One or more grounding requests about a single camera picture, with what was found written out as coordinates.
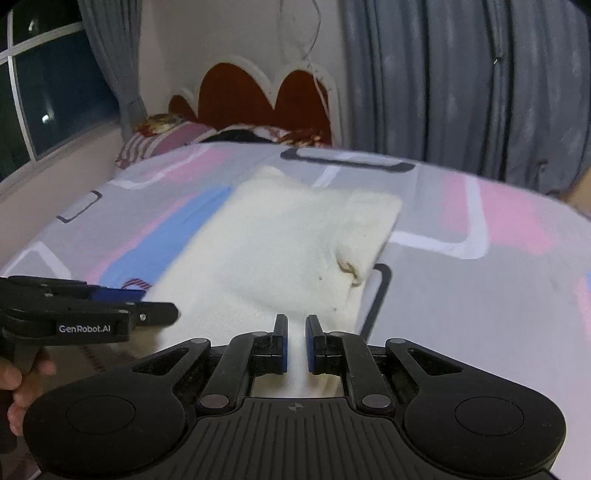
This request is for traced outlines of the person's left hand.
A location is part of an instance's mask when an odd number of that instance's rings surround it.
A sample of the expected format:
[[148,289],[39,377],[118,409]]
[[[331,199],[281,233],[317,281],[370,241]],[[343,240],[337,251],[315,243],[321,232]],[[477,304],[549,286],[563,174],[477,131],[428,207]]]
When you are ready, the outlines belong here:
[[22,424],[27,409],[43,393],[45,380],[56,373],[55,362],[45,349],[40,349],[28,373],[21,371],[10,361],[1,359],[1,390],[11,392],[11,402],[6,417],[11,432],[22,435]]

